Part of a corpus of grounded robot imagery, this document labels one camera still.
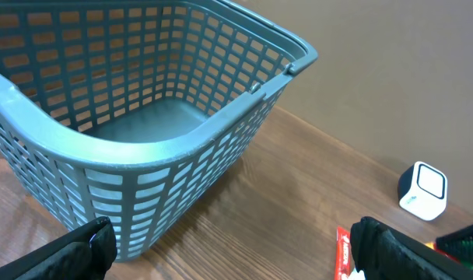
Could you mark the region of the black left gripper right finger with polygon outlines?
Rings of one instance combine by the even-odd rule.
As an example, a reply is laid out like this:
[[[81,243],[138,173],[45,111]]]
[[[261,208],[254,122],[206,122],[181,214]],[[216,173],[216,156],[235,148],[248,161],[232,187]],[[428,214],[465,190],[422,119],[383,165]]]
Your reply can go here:
[[[352,225],[350,242],[367,279],[473,280],[473,266],[438,250],[436,240],[428,247],[369,216]]]

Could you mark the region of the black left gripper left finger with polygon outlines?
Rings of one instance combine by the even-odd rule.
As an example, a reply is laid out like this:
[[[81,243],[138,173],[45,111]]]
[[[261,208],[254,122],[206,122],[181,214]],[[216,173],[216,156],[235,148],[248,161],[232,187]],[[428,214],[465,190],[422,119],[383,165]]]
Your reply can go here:
[[[100,216],[0,267],[0,279],[101,280],[116,258],[114,227],[108,217]]]

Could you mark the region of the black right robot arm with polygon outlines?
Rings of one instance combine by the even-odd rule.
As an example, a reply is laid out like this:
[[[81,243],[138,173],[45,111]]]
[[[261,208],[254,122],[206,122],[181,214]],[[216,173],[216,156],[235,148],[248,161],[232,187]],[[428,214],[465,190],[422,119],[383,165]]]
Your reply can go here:
[[[436,248],[473,266],[473,224],[436,239]]]

